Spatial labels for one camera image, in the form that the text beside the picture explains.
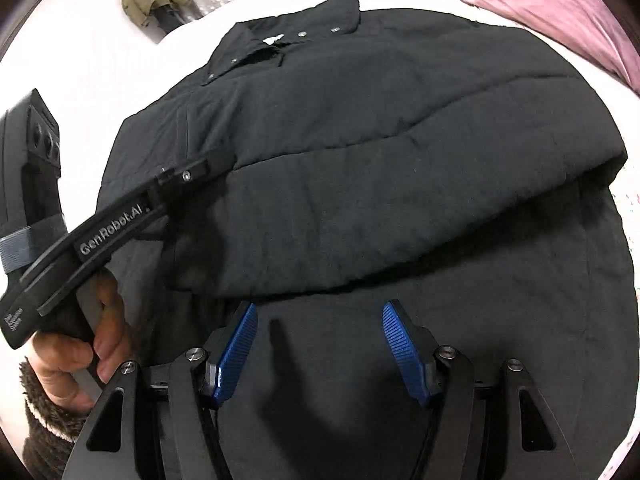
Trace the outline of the person's left hand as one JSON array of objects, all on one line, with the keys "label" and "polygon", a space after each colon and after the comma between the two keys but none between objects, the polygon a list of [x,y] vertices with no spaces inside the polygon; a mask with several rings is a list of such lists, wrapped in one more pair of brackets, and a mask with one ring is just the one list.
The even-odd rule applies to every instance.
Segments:
[{"label": "person's left hand", "polygon": [[59,408],[85,415],[94,405],[88,393],[72,374],[84,370],[95,356],[96,371],[102,382],[108,382],[122,362],[132,358],[130,326],[125,320],[124,300],[110,271],[96,278],[96,299],[102,304],[102,316],[96,326],[92,344],[56,333],[35,333],[28,362],[47,397]]}]

